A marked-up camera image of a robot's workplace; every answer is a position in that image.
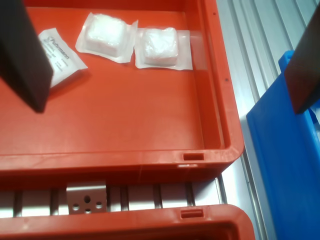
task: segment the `orange bin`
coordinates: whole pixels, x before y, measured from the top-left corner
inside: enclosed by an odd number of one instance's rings
[[[249,217],[232,205],[0,219],[1,239],[254,240]]]
[[[216,177],[244,141],[214,0],[25,0],[39,34],[57,28],[75,50],[90,12],[139,27],[190,30],[193,70],[137,69],[86,53],[88,66],[34,113],[0,81],[0,185],[61,187]]]

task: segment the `hole in metal plate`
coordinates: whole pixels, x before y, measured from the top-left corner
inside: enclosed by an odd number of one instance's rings
[[[102,208],[102,202],[97,201],[96,204],[95,204],[95,207],[96,207],[97,209]]]
[[[73,210],[75,210],[75,211],[77,211],[77,210],[79,210],[79,204],[78,203],[75,203],[75,204],[73,204],[73,206],[72,206],[72,209]]]
[[[86,204],[88,204],[88,203],[90,203],[91,198],[90,198],[90,196],[86,195],[86,196],[84,196],[83,200],[84,200],[84,202],[85,202]]]

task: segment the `packaged sponge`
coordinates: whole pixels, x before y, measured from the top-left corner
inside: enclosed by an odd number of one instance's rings
[[[188,30],[139,28],[134,50],[135,65],[139,69],[193,69]]]
[[[117,63],[128,63],[134,51],[138,21],[132,25],[104,14],[87,17],[75,48],[81,53],[99,55]]]

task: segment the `silver metal plate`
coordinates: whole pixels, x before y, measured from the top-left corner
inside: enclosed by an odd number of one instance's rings
[[[66,188],[69,214],[106,212],[106,190],[106,184],[103,181],[69,184]]]

